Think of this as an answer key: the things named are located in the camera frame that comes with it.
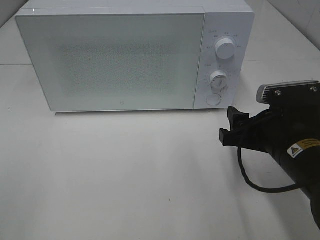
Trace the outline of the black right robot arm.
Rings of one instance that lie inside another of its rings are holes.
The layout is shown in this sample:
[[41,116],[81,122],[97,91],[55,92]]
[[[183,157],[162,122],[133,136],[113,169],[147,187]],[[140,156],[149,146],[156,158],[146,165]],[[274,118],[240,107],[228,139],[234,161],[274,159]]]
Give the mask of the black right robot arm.
[[[301,190],[310,200],[316,225],[320,224],[320,118],[310,116],[313,107],[293,109],[270,107],[256,116],[227,109],[230,129],[219,130],[223,146],[237,148],[237,161],[244,181],[253,189],[268,194]],[[246,173],[242,150],[269,154],[293,180],[293,184],[276,188],[252,182]]]

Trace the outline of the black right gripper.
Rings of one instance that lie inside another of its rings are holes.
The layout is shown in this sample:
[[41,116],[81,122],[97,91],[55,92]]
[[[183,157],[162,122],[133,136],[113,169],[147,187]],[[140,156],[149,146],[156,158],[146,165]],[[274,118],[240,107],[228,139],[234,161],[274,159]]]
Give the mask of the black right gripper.
[[219,129],[223,146],[270,155],[302,155],[320,148],[320,107],[271,107],[251,117],[227,108],[230,129]]

